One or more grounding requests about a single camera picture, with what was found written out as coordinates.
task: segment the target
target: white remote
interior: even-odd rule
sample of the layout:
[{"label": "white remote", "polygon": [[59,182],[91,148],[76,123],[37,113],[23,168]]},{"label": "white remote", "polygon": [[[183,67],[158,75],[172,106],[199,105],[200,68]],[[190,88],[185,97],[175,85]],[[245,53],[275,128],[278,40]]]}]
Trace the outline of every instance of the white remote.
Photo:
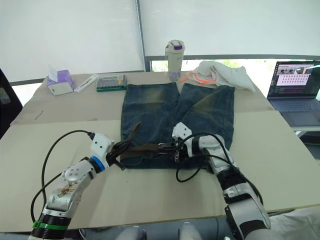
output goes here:
[{"label": "white remote", "polygon": [[92,84],[97,78],[99,77],[98,74],[93,74],[87,80],[85,80],[82,84],[77,86],[74,91],[77,93],[81,93],[84,89],[86,89],[90,84]]}]

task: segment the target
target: tissue box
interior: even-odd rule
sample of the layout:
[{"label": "tissue box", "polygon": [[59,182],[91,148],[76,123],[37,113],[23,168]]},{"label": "tissue box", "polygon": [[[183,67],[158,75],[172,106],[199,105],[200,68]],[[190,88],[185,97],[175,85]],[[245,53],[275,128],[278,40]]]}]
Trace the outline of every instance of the tissue box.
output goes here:
[{"label": "tissue box", "polygon": [[57,72],[57,81],[48,78],[47,87],[53,95],[57,96],[73,92],[74,82],[69,71],[62,70]]}]

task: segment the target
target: denim shorts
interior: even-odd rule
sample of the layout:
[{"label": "denim shorts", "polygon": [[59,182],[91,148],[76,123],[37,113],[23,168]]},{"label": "denim shorts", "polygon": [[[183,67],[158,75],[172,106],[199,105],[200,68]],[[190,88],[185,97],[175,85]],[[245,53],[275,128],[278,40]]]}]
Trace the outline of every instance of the denim shorts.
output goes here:
[{"label": "denim shorts", "polygon": [[[172,142],[174,126],[182,122],[192,133],[211,132],[223,137],[230,148],[234,134],[234,87],[208,88],[185,83],[179,94],[177,84],[129,84],[121,114],[121,140],[142,122],[133,138],[132,147]],[[166,155],[123,159],[127,168],[175,169],[177,164]],[[197,168],[190,162],[185,169]]]}]

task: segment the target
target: orange strap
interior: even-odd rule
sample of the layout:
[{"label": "orange strap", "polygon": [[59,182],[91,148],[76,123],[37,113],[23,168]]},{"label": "orange strap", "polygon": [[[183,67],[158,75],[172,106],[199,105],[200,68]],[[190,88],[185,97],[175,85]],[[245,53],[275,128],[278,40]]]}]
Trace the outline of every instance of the orange strap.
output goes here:
[{"label": "orange strap", "polygon": [[214,83],[215,81],[217,81],[216,78],[214,78],[210,81],[200,79],[197,77],[197,74],[194,71],[192,71],[192,72],[189,72],[189,74],[184,79],[182,79],[181,82],[185,82],[191,75],[194,75],[195,79],[201,84],[209,84],[209,83]]}]

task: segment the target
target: black chair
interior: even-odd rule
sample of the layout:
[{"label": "black chair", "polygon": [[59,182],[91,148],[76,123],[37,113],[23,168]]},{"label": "black chair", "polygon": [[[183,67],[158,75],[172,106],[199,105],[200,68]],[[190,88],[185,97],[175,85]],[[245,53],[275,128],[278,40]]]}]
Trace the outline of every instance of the black chair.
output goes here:
[{"label": "black chair", "polygon": [[0,69],[0,139],[21,110],[19,98]]}]

